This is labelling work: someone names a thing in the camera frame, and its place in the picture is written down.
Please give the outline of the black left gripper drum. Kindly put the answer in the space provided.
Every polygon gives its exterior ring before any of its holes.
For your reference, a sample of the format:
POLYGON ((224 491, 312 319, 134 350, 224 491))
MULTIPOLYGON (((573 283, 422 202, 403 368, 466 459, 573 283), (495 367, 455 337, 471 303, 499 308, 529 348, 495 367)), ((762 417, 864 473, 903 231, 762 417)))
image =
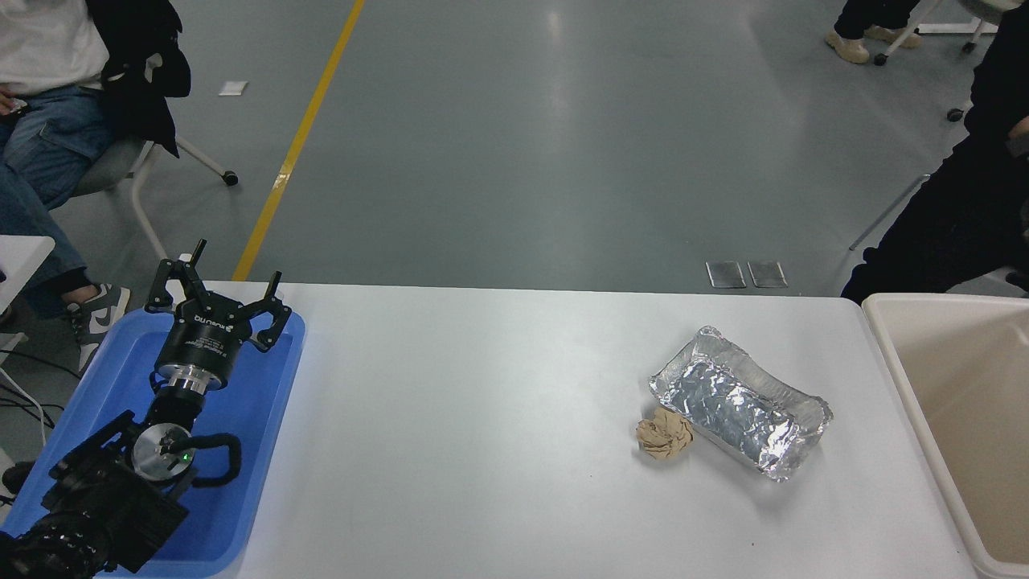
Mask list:
POLYGON ((241 302, 221 296, 213 296, 209 302, 194 298, 179 303, 159 351, 158 374, 170 378, 173 370, 193 367, 211 379, 229 379, 248 337, 241 302))

